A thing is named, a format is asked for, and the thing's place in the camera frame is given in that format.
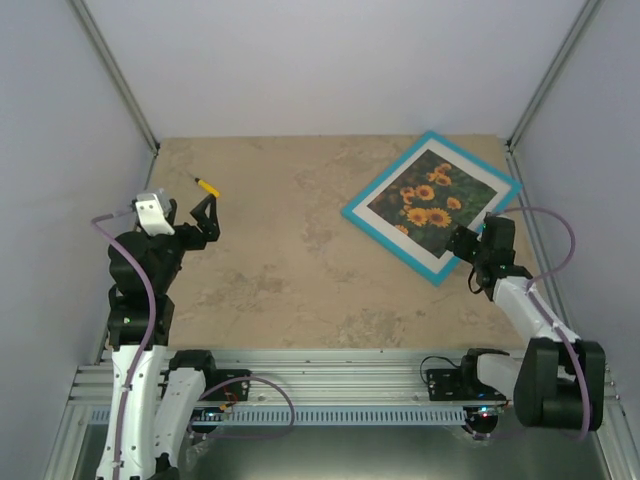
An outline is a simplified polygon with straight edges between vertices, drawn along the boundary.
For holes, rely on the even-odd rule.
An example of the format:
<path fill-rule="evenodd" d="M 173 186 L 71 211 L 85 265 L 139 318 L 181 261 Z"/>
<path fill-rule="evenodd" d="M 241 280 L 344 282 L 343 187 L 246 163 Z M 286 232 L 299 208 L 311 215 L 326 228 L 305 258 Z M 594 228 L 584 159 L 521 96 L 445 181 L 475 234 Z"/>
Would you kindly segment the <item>yellow handled screwdriver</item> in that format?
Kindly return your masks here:
<path fill-rule="evenodd" d="M 207 192 L 209 195 L 213 195 L 215 198 L 218 198 L 220 196 L 220 192 L 214 186 L 212 186 L 209 182 L 191 173 L 189 173 L 188 176 L 193 180 L 193 182 L 199 188 Z"/>

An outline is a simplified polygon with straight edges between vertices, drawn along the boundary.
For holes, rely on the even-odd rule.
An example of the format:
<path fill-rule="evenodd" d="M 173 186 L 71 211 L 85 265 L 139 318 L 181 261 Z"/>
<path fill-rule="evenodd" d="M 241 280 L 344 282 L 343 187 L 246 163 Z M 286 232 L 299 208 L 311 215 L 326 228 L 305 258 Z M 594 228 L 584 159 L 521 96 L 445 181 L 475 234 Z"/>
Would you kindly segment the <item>teal wooden picture frame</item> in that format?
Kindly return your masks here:
<path fill-rule="evenodd" d="M 453 272 L 460 260 L 447 251 L 446 247 L 441 257 L 434 256 L 369 208 L 369 203 L 427 150 L 440 155 L 496 190 L 497 195 L 470 224 L 460 224 L 475 232 L 481 230 L 485 215 L 506 208 L 520 193 L 522 185 L 507 173 L 452 141 L 429 131 L 342 209 L 342 215 L 352 224 L 433 285 L 439 286 Z"/>

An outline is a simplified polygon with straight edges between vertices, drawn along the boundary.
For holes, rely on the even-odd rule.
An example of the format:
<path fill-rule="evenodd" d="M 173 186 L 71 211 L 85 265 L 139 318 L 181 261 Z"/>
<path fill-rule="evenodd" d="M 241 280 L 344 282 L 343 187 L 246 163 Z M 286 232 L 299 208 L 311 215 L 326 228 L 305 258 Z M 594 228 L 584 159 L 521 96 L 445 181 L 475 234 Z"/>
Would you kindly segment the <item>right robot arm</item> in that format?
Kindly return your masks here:
<path fill-rule="evenodd" d="M 527 343 L 521 360 L 499 350 L 469 350 L 460 365 L 460 390 L 471 399 L 492 390 L 502 395 L 525 427 L 585 436 L 602 424 L 605 351 L 544 301 L 537 277 L 515 262 L 515 233 L 513 220 L 488 214 L 479 232 L 458 226 L 447 242 L 447 250 L 471 266 L 470 290 L 498 306 Z"/>

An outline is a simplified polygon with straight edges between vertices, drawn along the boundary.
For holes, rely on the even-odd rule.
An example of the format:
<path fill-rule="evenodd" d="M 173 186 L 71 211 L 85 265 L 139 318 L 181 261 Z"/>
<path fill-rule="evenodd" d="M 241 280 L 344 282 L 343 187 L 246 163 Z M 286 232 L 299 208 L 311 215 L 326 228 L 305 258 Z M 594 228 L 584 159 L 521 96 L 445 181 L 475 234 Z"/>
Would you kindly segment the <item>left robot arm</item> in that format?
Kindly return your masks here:
<path fill-rule="evenodd" d="M 199 399 L 218 390 L 207 350 L 183 350 L 165 363 L 174 303 L 168 289 L 188 251 L 218 240 L 216 198 L 190 212 L 193 224 L 176 224 L 177 203 L 147 192 L 132 206 L 138 230 L 108 236 L 108 342 L 113 390 L 99 479 L 177 479 L 187 423 Z"/>

